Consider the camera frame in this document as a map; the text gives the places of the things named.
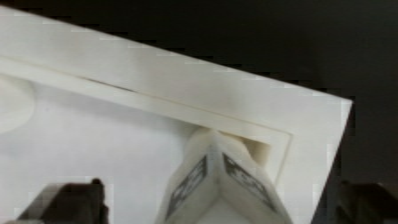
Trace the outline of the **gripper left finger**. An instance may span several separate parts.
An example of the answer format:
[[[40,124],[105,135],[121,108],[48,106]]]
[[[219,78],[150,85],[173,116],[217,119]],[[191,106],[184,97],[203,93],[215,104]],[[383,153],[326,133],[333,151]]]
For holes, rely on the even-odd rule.
[[[102,180],[50,184],[16,221],[18,224],[109,224]]]

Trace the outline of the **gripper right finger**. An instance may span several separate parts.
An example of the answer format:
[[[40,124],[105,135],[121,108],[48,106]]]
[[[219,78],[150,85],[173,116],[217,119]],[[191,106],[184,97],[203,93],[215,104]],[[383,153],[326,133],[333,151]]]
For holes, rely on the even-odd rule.
[[[336,224],[398,224],[398,184],[342,183]]]

